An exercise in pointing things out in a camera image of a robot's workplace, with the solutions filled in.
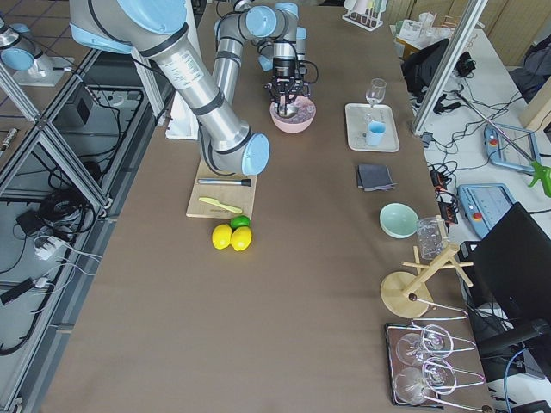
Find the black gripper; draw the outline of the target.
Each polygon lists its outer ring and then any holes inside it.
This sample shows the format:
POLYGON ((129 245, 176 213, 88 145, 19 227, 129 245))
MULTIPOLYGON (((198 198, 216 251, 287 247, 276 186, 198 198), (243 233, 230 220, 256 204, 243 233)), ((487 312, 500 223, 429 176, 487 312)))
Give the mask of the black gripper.
POLYGON ((305 64, 297 58, 275 58, 272 76, 264 88, 271 101, 275 102, 278 113, 285 112, 285 96, 294 103, 297 96, 310 96, 310 83, 306 80, 305 64))

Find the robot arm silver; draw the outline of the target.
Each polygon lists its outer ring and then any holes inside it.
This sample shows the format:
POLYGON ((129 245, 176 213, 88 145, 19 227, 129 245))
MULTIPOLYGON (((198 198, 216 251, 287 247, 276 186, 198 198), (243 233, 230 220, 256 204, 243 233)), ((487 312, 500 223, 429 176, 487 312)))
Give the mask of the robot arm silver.
POLYGON ((270 99, 284 118, 308 96, 304 48, 306 30, 295 3, 255 5, 235 1, 215 27, 217 51, 208 71, 189 39, 184 1, 72 1, 73 39, 90 48, 154 61, 199 122, 201 156, 216 173, 255 176, 269 161, 269 140, 254 133, 232 108, 245 42, 257 47, 272 78, 270 99))

